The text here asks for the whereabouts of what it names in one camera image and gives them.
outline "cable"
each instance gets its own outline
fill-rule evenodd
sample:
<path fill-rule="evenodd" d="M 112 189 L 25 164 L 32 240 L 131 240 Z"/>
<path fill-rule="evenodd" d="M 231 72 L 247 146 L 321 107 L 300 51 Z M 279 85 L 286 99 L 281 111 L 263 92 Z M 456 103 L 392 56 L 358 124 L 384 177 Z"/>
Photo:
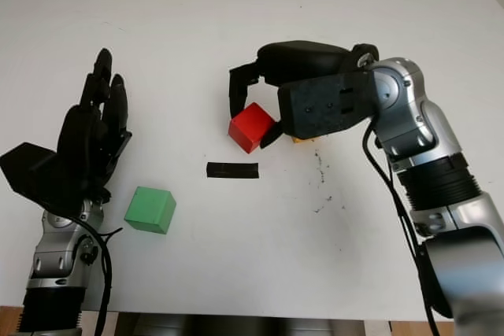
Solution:
<path fill-rule="evenodd" d="M 74 216 L 68 217 L 68 219 L 72 222 L 75 222 L 76 224 L 84 228 L 87 232 L 89 232 L 102 250 L 102 270 L 105 285 L 103 287 L 102 303 L 100 304 L 100 309 L 98 312 L 96 328 L 94 329 L 94 336 L 101 336 L 103 329 L 105 328 L 107 308 L 109 307 L 110 301 L 110 291 L 112 289 L 112 261 L 110 259 L 109 248 L 107 247 L 107 244 L 102 239 L 100 234 L 91 225 Z"/>
<path fill-rule="evenodd" d="M 439 336 L 439 331 L 437 329 L 437 326 L 435 324 L 434 316 L 432 314 L 432 306 L 428 303 L 428 299 L 425 295 L 425 290 L 423 286 L 423 282 L 421 279 L 421 266 L 420 263 L 418 262 L 417 256 L 419 255 L 419 244 L 418 244 L 418 239 L 417 239 L 417 234 L 415 234 L 413 225 L 411 224 L 411 220 L 408 217 L 408 213 L 406 211 L 406 208 L 404 207 L 404 204 L 401 201 L 401 198 L 399 197 L 399 194 L 397 193 L 397 190 L 394 188 L 394 181 L 392 179 L 392 168 L 390 164 L 388 165 L 388 173 L 390 178 L 387 177 L 387 174 L 384 172 L 384 170 L 380 167 L 374 156 L 371 154 L 369 151 L 369 136 L 371 135 L 371 132 L 374 130 L 376 124 L 376 119 L 372 119 L 371 122 L 369 123 L 368 127 L 365 129 L 364 136 L 362 137 L 362 149 L 364 150 L 364 154 L 368 158 L 369 163 L 375 168 L 375 170 L 378 172 L 380 175 L 381 179 L 384 181 L 385 185 L 389 189 L 392 195 L 392 199 L 394 200 L 395 208 L 397 210 L 397 214 L 399 217 L 399 221 L 401 222 L 401 227 L 402 231 L 404 232 L 404 236 L 406 238 L 406 243 L 408 244 L 409 252 L 411 253 L 411 257 L 413 258 L 413 262 L 417 266 L 418 270 L 418 275 L 419 275 L 419 280 L 420 280 L 420 288 L 422 292 L 422 297 L 424 298 L 424 308 L 425 308 L 425 313 L 427 315 L 427 320 L 428 324 L 431 328 L 431 332 L 433 336 Z"/>
<path fill-rule="evenodd" d="M 108 232 L 106 234 L 99 234 L 100 236 L 102 237 L 105 237 L 105 244 L 107 244 L 109 242 L 109 240 L 115 235 L 117 234 L 118 232 L 122 231 L 123 230 L 123 227 L 119 227 L 117 228 L 116 230 L 112 231 L 112 232 Z M 105 264 L 105 258 L 102 254 L 102 259 L 101 259 L 101 262 L 102 262 L 102 272 L 103 272 L 103 275 L 106 274 L 106 264 Z"/>

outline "green cube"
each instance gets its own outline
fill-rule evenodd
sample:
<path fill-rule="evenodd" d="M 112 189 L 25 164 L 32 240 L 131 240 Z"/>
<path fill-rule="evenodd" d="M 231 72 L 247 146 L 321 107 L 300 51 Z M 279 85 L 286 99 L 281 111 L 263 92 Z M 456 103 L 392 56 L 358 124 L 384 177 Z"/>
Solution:
<path fill-rule="evenodd" d="M 166 234 L 176 202 L 167 190 L 136 188 L 124 220 L 137 230 Z"/>

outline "black rectangular strip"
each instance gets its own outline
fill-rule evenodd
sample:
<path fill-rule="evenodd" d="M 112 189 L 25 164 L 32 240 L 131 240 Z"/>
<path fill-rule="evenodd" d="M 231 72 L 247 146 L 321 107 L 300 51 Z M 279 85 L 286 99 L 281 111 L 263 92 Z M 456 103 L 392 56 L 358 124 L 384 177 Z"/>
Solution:
<path fill-rule="evenodd" d="M 206 164 L 206 176 L 221 179 L 259 179 L 259 163 Z"/>

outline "red cube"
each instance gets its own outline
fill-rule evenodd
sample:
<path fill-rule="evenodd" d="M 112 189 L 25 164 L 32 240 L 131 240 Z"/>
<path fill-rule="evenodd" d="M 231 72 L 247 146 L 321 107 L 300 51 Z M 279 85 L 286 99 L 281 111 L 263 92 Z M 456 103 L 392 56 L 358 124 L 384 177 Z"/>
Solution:
<path fill-rule="evenodd" d="M 228 133 L 242 149 L 251 153 L 274 124 L 275 120 L 253 102 L 231 120 Z"/>

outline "table surface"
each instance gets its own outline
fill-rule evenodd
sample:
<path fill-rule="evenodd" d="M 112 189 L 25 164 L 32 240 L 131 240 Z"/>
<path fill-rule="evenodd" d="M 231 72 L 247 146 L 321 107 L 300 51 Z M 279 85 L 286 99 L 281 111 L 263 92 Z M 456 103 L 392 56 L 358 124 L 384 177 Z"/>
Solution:
<path fill-rule="evenodd" d="M 102 226 L 124 227 L 109 243 L 110 310 L 424 319 L 391 198 L 361 152 L 365 123 L 250 155 L 227 136 L 228 70 L 291 39 L 369 42 L 381 57 L 415 60 L 504 209 L 495 0 L 0 0 L 0 152 L 24 141 L 55 149 L 103 46 L 126 80 L 133 139 Z M 254 86 L 249 99 L 278 117 L 274 87 Z M 208 161 L 258 162 L 261 178 L 207 179 Z M 172 191 L 167 235 L 123 221 L 137 186 Z M 3 177 L 0 199 L 0 305 L 21 305 L 42 212 Z M 85 308 L 101 290 L 95 267 Z"/>

